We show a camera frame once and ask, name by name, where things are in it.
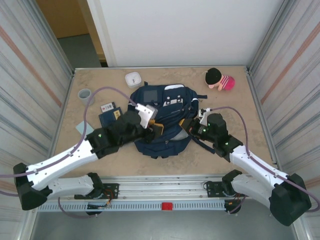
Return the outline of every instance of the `red block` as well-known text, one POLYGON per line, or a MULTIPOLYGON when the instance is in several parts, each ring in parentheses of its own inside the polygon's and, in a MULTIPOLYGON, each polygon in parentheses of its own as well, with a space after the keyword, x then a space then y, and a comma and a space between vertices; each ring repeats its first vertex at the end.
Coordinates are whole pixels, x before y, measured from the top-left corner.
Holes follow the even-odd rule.
POLYGON ((172 211, 174 208, 174 205, 172 202, 163 202, 161 205, 162 211, 172 211))

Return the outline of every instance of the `backpack strap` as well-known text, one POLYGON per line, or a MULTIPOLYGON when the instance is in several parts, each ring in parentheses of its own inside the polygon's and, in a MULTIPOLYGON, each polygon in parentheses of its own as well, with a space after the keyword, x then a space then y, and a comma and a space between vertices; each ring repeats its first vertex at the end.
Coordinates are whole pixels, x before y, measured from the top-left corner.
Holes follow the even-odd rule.
POLYGON ((208 145, 204 144, 202 141, 198 140, 197 138, 195 138, 194 136, 191 136, 192 140, 200 145, 201 147, 203 147, 205 150, 209 151, 210 153, 212 154, 215 154, 216 151, 212 148, 212 147, 209 147, 208 145))
POLYGON ((199 95, 198 94, 198 99, 207 99, 208 95, 199 95))

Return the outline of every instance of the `stuffed toy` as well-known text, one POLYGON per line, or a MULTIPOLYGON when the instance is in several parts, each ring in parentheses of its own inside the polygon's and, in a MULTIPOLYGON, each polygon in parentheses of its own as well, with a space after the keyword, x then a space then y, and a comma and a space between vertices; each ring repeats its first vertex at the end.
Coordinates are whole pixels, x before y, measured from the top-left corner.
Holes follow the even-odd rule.
POLYGON ((205 83, 211 89, 218 87, 218 91, 228 91, 235 86, 236 81, 232 76, 222 75, 218 69, 210 68, 205 74, 205 83))

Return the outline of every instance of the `black hair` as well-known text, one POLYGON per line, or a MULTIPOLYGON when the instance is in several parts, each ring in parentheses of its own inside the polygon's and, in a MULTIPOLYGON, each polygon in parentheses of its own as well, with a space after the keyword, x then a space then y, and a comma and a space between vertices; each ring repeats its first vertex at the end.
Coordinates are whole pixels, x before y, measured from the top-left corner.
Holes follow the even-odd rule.
POLYGON ((208 85, 216 84, 222 77, 221 72, 216 68, 210 68, 205 74, 205 82, 208 85))

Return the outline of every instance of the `striped metal wall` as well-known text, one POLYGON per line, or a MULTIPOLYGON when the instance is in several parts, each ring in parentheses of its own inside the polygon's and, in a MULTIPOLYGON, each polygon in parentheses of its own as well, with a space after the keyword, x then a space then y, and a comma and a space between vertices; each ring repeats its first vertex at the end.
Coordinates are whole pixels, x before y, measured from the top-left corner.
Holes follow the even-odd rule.
MULTIPOLYGON (((0 1, 0 173, 48 157, 72 78, 42 13, 29 0, 0 1)), ((13 179, 0 189, 14 192, 13 179)), ((0 239, 17 239, 25 212, 0 196, 0 239)))
MULTIPOLYGON (((291 1, 285 14, 250 71, 282 169, 320 198, 320 1, 291 1)), ((305 218, 320 239, 320 213, 305 218)))

